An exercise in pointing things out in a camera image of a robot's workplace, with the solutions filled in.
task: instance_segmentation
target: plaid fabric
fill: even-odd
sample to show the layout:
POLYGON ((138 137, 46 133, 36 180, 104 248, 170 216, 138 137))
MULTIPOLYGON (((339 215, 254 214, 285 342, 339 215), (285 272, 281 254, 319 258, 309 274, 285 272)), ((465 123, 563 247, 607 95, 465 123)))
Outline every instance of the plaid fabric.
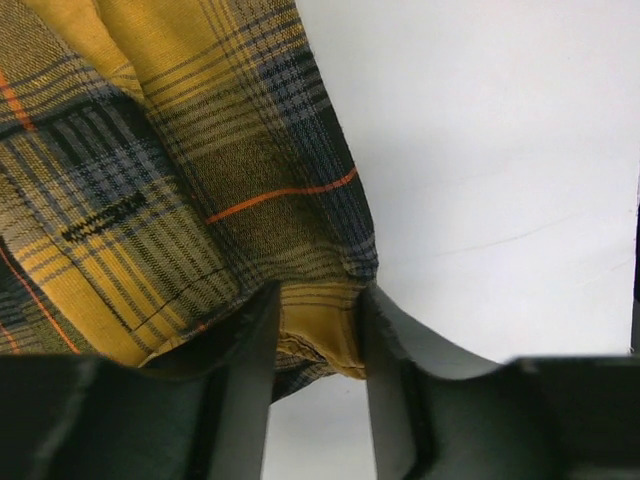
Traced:
POLYGON ((0 41, 0 351, 141 365, 277 279, 281 391, 362 376, 373 225, 294 1, 5 0, 0 41))

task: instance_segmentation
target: white surface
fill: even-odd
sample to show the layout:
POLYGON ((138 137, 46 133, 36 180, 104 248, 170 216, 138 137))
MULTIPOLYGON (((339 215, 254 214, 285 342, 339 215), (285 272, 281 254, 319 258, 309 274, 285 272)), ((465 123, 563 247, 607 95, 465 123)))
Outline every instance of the white surface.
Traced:
MULTIPOLYGON (((640 2, 298 7, 367 191, 390 296, 498 361, 626 352, 640 2)), ((375 478, 364 396, 355 402, 344 382, 274 407, 267 480, 375 478), (308 428, 282 424, 301 422, 295 412, 311 415, 308 428)))

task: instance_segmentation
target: fabric fold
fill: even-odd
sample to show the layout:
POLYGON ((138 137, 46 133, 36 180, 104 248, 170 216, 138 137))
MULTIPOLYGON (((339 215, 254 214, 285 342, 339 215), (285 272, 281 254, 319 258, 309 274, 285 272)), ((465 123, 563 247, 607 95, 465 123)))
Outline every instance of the fabric fold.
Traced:
POLYGON ((0 236, 39 292, 21 298, 140 365, 279 280, 288 384, 362 377, 373 223, 295 2, 25 3, 0 7, 0 236))

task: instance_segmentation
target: stitching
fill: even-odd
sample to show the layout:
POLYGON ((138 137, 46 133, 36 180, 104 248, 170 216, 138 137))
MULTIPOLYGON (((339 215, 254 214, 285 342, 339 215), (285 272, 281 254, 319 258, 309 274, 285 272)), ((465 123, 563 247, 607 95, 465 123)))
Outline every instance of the stitching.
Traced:
POLYGON ((145 205, 147 205, 147 199, 142 192, 138 191, 70 226, 61 232, 62 238, 69 243, 78 243, 123 222, 145 205))

